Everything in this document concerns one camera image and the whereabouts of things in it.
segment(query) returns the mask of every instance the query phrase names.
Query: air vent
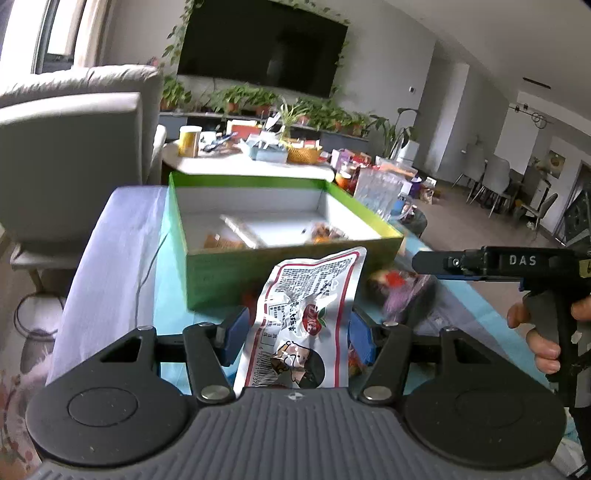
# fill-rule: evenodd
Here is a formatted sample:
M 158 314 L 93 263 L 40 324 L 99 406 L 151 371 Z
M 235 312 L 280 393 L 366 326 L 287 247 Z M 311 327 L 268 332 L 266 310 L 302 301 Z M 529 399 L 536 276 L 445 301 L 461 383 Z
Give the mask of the air vent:
M 526 82 L 530 82 L 530 83 L 533 83 L 534 85 L 537 85 L 538 87 L 547 88 L 548 90 L 552 89 L 552 87 L 550 85 L 546 85 L 545 83 L 542 83 L 542 82 L 536 82 L 535 80 L 529 79 L 528 77 L 523 77 L 523 79 Z

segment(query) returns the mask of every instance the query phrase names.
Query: human hand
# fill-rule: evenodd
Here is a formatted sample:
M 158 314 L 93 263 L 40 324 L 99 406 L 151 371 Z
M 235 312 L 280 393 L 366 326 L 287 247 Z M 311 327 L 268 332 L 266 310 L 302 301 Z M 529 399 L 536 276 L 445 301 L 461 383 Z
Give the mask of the human hand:
M 591 296 L 573 303 L 570 314 L 576 320 L 591 320 Z M 529 323 L 530 320 L 530 313 L 521 302 L 513 305 L 507 313 L 509 328 L 517 328 L 522 323 Z M 545 374 L 555 374 L 560 370 L 560 362 L 557 360 L 560 355 L 558 344 L 542 337 L 535 328 L 527 332 L 525 341 L 535 353 L 535 366 L 538 370 Z

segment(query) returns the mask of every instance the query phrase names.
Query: plastic bag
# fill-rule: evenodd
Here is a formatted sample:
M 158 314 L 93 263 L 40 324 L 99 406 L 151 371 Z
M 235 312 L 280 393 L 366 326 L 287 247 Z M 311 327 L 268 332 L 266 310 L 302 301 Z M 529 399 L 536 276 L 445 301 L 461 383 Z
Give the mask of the plastic bag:
M 347 332 L 366 251 L 285 260 L 269 276 L 246 339 L 234 390 L 348 385 Z

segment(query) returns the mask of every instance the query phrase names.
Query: hanging vine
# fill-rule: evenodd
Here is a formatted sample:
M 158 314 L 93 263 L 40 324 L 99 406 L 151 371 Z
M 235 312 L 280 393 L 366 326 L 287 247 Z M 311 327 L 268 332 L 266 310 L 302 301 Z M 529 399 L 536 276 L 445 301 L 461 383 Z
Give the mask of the hanging vine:
M 185 0 L 183 14 L 179 17 L 181 21 L 173 27 L 172 32 L 166 37 L 168 40 L 171 40 L 172 43 L 166 46 L 162 54 L 163 61 L 160 63 L 162 69 L 166 68 L 165 59 L 168 59 L 169 67 L 174 67 L 174 65 L 178 63 L 178 60 L 181 57 L 181 51 L 183 50 L 184 38 L 187 33 L 187 25 L 189 24 L 191 14 L 196 9 L 201 8 L 204 1 L 205 0 Z

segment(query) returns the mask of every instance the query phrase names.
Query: screw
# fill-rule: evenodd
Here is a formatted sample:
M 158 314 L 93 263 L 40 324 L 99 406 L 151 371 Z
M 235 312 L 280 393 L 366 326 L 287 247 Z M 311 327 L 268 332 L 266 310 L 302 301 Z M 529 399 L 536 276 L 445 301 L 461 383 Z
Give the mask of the screw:
M 230 395 L 230 389 L 223 385 L 208 385 L 201 390 L 201 396 L 205 400 L 220 402 Z
M 392 397 L 392 391 L 382 385 L 374 385 L 363 391 L 363 396 L 371 401 L 385 401 Z

